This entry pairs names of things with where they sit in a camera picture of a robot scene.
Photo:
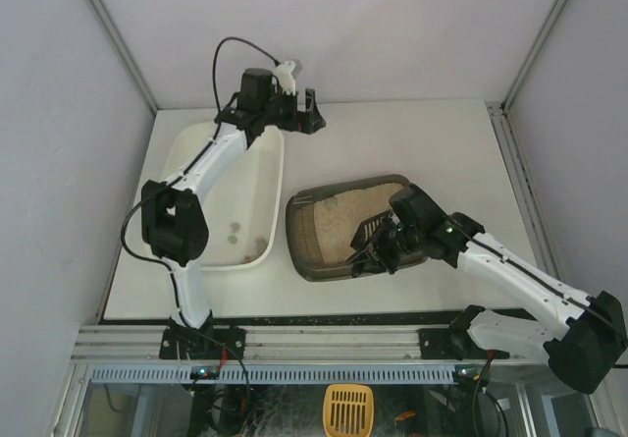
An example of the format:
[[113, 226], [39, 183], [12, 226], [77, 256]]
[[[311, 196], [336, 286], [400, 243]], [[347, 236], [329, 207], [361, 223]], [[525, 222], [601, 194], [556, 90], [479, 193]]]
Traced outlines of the black litter scoop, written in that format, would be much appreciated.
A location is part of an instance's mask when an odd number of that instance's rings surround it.
[[379, 225], [387, 217], [388, 212], [385, 211], [370, 218], [367, 218], [359, 224], [356, 233], [364, 234], [367, 238], [369, 238], [377, 232]]

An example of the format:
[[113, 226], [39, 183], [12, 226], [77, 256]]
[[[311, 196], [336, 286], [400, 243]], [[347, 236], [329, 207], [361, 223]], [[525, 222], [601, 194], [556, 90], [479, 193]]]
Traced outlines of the dark brown litter box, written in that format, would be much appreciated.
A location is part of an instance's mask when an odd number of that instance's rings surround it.
[[387, 210], [390, 197], [409, 184], [399, 174], [300, 191], [286, 207], [286, 237], [297, 273], [309, 282], [351, 277], [346, 263], [361, 222]]

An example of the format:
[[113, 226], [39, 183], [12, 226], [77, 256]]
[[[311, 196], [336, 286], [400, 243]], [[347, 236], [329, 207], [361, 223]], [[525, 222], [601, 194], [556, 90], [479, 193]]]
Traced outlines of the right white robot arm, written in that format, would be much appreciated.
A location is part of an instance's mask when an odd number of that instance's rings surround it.
[[352, 276], [394, 274], [405, 254], [420, 253], [487, 281], [530, 313], [520, 319], [467, 306], [448, 326], [453, 348], [518, 355], [546, 364], [563, 384], [591, 395], [627, 350], [618, 298], [592, 296], [523, 260], [483, 225], [446, 213], [414, 184], [396, 192], [389, 209], [362, 221], [347, 260]]

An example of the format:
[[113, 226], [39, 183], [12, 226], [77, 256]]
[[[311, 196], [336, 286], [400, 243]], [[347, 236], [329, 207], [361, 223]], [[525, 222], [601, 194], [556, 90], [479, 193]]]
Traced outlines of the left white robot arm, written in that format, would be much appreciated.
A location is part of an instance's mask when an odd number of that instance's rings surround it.
[[304, 108], [298, 108], [301, 70], [297, 60], [245, 70], [239, 91], [217, 112], [207, 143], [166, 180], [149, 180], [141, 189], [141, 236], [170, 272], [183, 326], [199, 329], [211, 316], [198, 262], [210, 241], [202, 199], [266, 128], [311, 135], [326, 126], [314, 89], [305, 90]]

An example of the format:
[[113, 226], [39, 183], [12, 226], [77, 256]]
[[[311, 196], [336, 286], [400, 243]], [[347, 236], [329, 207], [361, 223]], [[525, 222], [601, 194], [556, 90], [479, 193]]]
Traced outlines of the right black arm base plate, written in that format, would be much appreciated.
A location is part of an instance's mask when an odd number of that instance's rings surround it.
[[487, 359], [488, 350], [479, 348], [466, 332], [451, 331], [448, 327], [418, 330], [421, 357], [427, 360]]

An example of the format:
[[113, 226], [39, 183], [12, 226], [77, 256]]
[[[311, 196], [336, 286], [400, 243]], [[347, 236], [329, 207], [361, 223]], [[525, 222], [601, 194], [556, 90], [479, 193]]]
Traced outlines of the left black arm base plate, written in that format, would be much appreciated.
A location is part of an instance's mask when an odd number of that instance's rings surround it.
[[246, 331], [239, 327], [215, 328], [210, 339], [198, 331], [175, 324], [167, 327], [162, 335], [159, 358], [175, 360], [218, 360], [219, 358], [243, 359]]

